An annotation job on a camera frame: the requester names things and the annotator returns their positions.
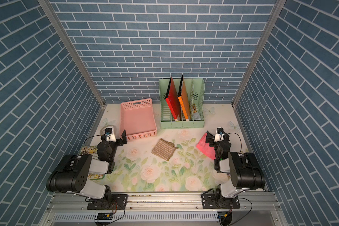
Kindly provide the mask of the pink and grey dishcloth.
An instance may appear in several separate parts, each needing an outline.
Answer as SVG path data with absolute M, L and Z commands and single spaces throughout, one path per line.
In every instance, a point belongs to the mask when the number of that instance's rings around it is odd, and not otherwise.
M 206 143 L 206 136 L 207 132 L 204 133 L 200 141 L 197 143 L 196 148 L 201 151 L 204 155 L 206 155 L 208 158 L 211 160 L 215 160 L 216 155 L 215 155 L 215 150 L 214 147 L 210 147 L 209 143 Z

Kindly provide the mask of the brown striped dishcloth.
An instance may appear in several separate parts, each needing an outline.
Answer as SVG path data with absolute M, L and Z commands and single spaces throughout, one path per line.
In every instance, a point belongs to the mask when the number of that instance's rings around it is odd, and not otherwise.
M 175 147 L 174 143 L 161 138 L 154 146 L 151 153 L 166 161 L 169 161 L 176 149 L 177 147 Z

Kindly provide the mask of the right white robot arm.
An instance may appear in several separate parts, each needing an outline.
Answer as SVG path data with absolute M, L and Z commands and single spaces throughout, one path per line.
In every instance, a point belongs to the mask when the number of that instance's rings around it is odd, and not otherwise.
M 230 176 L 226 183 L 201 194 L 204 209 L 239 209 L 240 193 L 265 187 L 265 176 L 255 154 L 232 152 L 230 136 L 222 128 L 217 128 L 215 135 L 207 131 L 202 140 L 214 156 L 215 171 Z

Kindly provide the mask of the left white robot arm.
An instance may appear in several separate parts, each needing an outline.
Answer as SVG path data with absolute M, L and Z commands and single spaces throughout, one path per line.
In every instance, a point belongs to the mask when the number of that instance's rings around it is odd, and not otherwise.
M 112 195 L 110 186 L 88 178 L 90 174 L 106 175 L 114 171 L 114 158 L 118 147 L 128 142 L 126 131 L 116 139 L 113 127 L 105 129 L 97 145 L 98 159 L 91 154 L 65 155 L 47 180 L 50 192 L 73 193 L 88 198 L 88 210 L 125 209 L 128 195 Z

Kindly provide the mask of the clear tape roll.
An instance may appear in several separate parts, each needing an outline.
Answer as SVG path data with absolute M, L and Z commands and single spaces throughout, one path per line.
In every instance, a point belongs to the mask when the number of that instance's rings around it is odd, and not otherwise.
M 104 135 L 104 134 L 105 134 L 105 132 L 104 132 L 105 128 L 110 127 L 110 126 L 112 126 L 112 125 L 104 126 L 104 127 L 100 130 L 100 135 Z

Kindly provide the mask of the pink plastic basket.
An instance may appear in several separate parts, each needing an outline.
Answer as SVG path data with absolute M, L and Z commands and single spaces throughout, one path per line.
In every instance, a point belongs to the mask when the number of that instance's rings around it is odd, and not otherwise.
M 152 99 L 121 103 L 120 133 L 126 133 L 127 140 L 157 135 Z

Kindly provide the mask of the light blue cloth in organizer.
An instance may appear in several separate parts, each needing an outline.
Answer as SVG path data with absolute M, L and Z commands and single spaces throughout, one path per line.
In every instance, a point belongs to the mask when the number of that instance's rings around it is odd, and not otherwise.
M 193 118 L 194 118 L 194 121 L 201 121 L 202 120 L 198 111 L 194 111 Z

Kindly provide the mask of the left illustrated picture book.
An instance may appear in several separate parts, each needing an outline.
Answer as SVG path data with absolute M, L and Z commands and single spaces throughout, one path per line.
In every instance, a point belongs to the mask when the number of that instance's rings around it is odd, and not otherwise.
M 86 153 L 89 153 L 92 155 L 92 159 L 95 159 L 95 160 L 98 160 L 98 154 L 97 154 L 97 147 L 96 146 L 85 146 L 85 147 L 82 147 L 81 150 L 80 150 L 80 155 L 81 154 L 86 154 Z M 105 178 L 105 175 L 104 174 L 93 174 L 93 173 L 90 173 L 88 175 L 88 178 L 90 180 L 103 180 Z

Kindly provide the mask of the orange folder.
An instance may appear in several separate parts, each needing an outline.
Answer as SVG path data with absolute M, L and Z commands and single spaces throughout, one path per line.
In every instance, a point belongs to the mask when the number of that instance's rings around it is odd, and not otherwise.
M 190 121 L 190 106 L 183 75 L 179 84 L 178 99 L 186 121 Z

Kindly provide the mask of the green file organizer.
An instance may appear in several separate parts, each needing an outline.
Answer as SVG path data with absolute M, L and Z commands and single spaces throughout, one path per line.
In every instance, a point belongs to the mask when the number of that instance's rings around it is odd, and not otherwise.
M 161 128 L 162 129 L 181 129 L 181 128 L 202 128 L 204 127 L 205 120 L 203 115 L 203 101 L 205 93 L 204 80 L 201 78 L 185 78 L 184 82 L 186 85 L 187 96 L 190 104 L 191 119 L 186 121 L 184 115 L 181 116 L 179 121 L 175 121 L 171 111 L 166 103 L 165 96 L 169 84 L 169 79 L 159 80 L 159 91 L 160 91 L 160 105 L 161 105 Z M 196 104 L 197 111 L 201 116 L 201 121 L 194 121 L 193 118 L 193 104 Z

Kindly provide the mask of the red folder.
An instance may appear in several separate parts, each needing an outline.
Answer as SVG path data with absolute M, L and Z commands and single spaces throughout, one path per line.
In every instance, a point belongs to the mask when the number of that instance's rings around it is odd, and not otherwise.
M 174 120 L 179 121 L 181 118 L 181 106 L 179 103 L 178 94 L 172 76 L 170 77 L 169 80 L 165 100 Z

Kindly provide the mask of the small black circuit board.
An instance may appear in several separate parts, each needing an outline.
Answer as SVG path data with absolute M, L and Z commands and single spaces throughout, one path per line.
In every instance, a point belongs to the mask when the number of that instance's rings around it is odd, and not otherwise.
M 98 215 L 96 216 L 95 220 L 97 221 L 101 221 L 101 220 L 104 220 L 104 221 L 110 221 L 113 219 L 113 213 L 98 213 Z

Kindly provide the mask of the aluminium mounting rail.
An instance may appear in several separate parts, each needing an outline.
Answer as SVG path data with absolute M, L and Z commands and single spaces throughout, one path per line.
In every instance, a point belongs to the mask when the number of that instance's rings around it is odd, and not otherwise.
M 126 211 L 203 211 L 201 192 L 128 193 Z M 273 192 L 248 191 L 238 195 L 241 211 L 278 211 L 280 204 Z M 46 212 L 95 212 L 87 209 L 84 197 L 55 193 Z

